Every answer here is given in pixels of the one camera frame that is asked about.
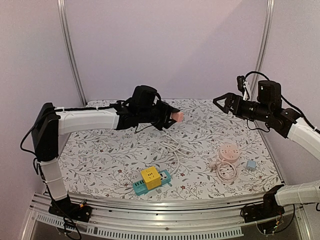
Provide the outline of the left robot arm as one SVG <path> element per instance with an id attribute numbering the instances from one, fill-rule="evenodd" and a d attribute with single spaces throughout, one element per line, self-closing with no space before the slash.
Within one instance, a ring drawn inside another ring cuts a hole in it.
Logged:
<path id="1" fill-rule="evenodd" d="M 151 124 L 161 131 L 181 122 L 183 116 L 179 109 L 163 101 L 155 88 L 147 85 L 135 87 L 127 100 L 103 107 L 64 108 L 45 103 L 26 135 L 32 137 L 31 154 L 55 209 L 63 217 L 70 217 L 75 211 L 58 164 L 59 136 L 97 129 L 126 130 L 139 124 Z"/>

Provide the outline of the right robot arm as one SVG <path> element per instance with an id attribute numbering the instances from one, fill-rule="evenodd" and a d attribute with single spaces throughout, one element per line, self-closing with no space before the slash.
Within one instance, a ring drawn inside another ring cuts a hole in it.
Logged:
<path id="1" fill-rule="evenodd" d="M 258 81 L 257 98 L 253 100 L 247 87 L 247 78 L 253 74 L 254 71 L 251 71 L 237 77 L 237 88 L 241 95 L 228 92 L 214 98 L 213 104 L 237 118 L 263 122 L 268 130 L 274 130 L 319 159 L 320 130 L 310 123 L 302 110 L 282 95 L 280 83 L 270 80 L 261 72 L 257 72 L 257 75 L 264 79 Z M 259 206 L 258 213 L 262 218 L 269 218 L 278 210 L 278 206 L 319 203 L 319 181 L 284 185 Z"/>

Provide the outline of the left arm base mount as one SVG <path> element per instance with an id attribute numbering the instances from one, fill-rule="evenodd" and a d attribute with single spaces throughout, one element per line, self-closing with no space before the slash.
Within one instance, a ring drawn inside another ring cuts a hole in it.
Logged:
<path id="1" fill-rule="evenodd" d="M 69 199 L 51 201 L 48 212 L 60 217 L 70 217 L 72 220 L 88 223 L 93 208 L 89 205 L 81 206 L 79 203 L 73 203 Z"/>

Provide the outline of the teal power strip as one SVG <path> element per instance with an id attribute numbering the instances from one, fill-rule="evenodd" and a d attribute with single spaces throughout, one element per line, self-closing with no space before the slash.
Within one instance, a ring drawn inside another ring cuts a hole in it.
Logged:
<path id="1" fill-rule="evenodd" d="M 133 190 L 138 196 L 145 195 L 149 191 L 171 182 L 171 175 L 167 170 L 158 172 L 155 167 L 150 167 L 140 173 L 142 179 L 132 184 Z"/>

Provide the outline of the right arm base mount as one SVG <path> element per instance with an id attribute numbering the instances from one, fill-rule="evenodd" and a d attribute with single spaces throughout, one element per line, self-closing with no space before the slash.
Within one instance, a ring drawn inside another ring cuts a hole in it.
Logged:
<path id="1" fill-rule="evenodd" d="M 240 216 L 245 223 L 256 222 L 268 218 L 277 217 L 285 213 L 283 206 L 276 206 L 273 208 L 264 207 L 263 203 L 253 204 L 249 203 L 243 206 L 240 210 Z"/>

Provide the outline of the pink cube charger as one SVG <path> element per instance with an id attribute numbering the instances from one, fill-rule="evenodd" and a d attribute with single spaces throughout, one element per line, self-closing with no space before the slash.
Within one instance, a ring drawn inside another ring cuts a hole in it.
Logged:
<path id="1" fill-rule="evenodd" d="M 170 117 L 170 118 L 171 118 L 172 120 L 180 123 L 180 122 L 182 122 L 183 119 L 184 119 L 184 113 L 181 112 L 181 111 L 179 111 L 179 112 L 173 112 L 173 113 L 171 114 L 171 117 Z"/>

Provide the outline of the yellow cube socket adapter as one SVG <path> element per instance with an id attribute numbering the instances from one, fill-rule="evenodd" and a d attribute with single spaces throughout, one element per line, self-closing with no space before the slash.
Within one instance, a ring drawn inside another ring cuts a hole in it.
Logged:
<path id="1" fill-rule="evenodd" d="M 143 169 L 140 174 L 148 190 L 157 188 L 162 184 L 161 176 L 154 166 Z"/>

